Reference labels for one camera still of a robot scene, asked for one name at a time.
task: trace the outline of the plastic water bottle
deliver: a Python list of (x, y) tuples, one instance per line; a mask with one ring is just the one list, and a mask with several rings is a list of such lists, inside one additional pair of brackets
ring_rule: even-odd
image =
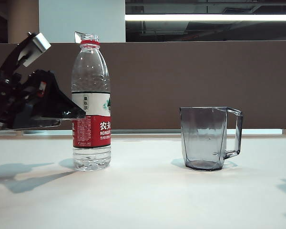
[(81, 34), (71, 79), (72, 100), (86, 112), (73, 120), (73, 162), (76, 170), (106, 168), (111, 160), (110, 79), (99, 51), (98, 36)]

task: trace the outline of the brown partition wall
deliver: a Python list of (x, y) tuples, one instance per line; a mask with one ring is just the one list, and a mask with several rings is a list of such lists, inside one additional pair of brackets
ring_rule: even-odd
[[(0, 65), (14, 47), (0, 44)], [(18, 72), (52, 70), (71, 96), (78, 51), (78, 44), (53, 43)], [(286, 42), (104, 43), (101, 52), (113, 129), (178, 129), (180, 106), (230, 106), (243, 111), (244, 128), (286, 129)]]

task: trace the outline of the ceiling light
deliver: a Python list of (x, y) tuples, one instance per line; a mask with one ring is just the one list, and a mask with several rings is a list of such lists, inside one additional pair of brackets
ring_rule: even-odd
[(286, 21), (286, 14), (136, 14), (125, 15), (126, 21)]

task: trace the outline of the table surface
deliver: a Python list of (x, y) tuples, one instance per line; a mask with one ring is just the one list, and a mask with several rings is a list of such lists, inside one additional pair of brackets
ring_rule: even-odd
[(286, 229), (286, 136), (243, 137), (213, 172), (168, 135), (113, 135), (108, 168), (75, 172), (71, 138), (0, 136), (0, 229)]

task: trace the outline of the bottle label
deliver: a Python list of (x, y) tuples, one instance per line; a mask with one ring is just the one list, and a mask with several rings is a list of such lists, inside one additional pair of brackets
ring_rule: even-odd
[(75, 92), (72, 100), (86, 112), (83, 119), (73, 120), (73, 146), (97, 148), (111, 142), (110, 93)]

